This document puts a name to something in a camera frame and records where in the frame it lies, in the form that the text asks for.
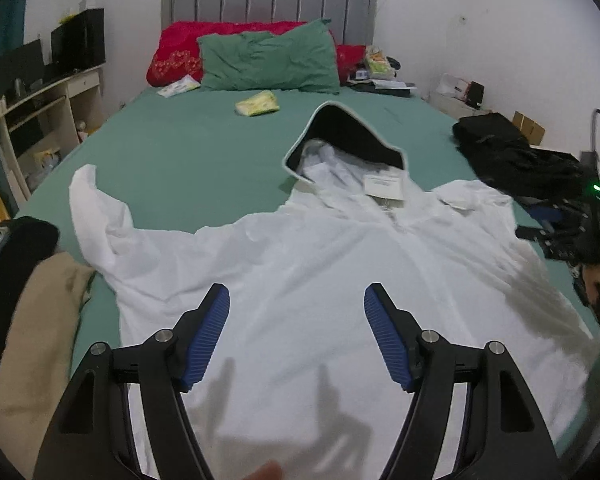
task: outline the blue gripper pad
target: blue gripper pad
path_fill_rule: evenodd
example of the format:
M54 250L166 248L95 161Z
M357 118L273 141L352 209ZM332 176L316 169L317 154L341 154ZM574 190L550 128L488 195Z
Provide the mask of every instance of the blue gripper pad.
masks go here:
M392 380L402 386L403 390L407 390L412 381L407 349L384 309L384 305L371 286L368 286L365 291L365 315L380 348L384 364L389 370L389 375Z
M187 391L204 377L228 316L229 290L222 285L187 349L187 366L181 378Z

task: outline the black cable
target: black cable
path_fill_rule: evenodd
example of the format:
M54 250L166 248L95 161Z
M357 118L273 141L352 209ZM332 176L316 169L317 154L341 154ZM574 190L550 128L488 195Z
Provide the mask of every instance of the black cable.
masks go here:
M598 127L598 115L600 115L600 109L596 108L593 110L591 115L591 151L596 151L596 129Z

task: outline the hand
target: hand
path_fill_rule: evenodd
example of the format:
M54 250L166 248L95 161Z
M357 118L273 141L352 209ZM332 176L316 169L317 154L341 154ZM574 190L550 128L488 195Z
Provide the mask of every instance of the hand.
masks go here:
M598 290L596 289L596 284L600 283L600 265L584 267L582 277L584 279L584 285L587 291L589 303L596 304L598 301Z
M270 460L243 480L282 480L284 475L280 464L275 460Z

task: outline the bed sheet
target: bed sheet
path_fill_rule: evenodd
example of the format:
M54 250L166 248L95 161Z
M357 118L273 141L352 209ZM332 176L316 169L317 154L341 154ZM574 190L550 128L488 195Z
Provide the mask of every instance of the bed sheet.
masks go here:
M193 233L250 213L274 211L294 184L282 169L282 158L327 99L299 91L275 93L279 112L247 118L235 114L234 105L254 92L193 91L165 99L147 89L72 152L19 214L55 224L61 247L82 262L68 187L74 171L84 164L97 166L98 187L128 204L137 228ZM411 178L421 188L475 178L452 140L455 121L420 99L343 89L335 100L353 108L388 143L406 152ZM515 215L519 224L534 225L517 205ZM574 293L566 266L547 265L552 283L597 333L600 328ZM96 341L120 345L115 297L101 277L94 281L92 298L82 311L73 369ZM558 452L570 437L561 440Z

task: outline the metal bolt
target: metal bolt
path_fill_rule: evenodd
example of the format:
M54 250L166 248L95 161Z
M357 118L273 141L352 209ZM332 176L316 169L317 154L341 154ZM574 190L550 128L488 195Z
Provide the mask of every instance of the metal bolt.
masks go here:
M163 328L155 333L155 340L159 341L160 343L166 343L172 337L173 331L169 330L168 328Z
M104 343L94 343L91 345L91 348L89 348L89 352L91 352L91 354L93 355L104 354L104 352L106 351L107 345L105 345Z
M435 343L438 339L440 339L440 334L435 330L425 330L422 332L422 338L427 343Z
M491 341L489 343L489 350L491 350L496 355L500 355L504 354L506 348L504 348L504 345L499 341Z

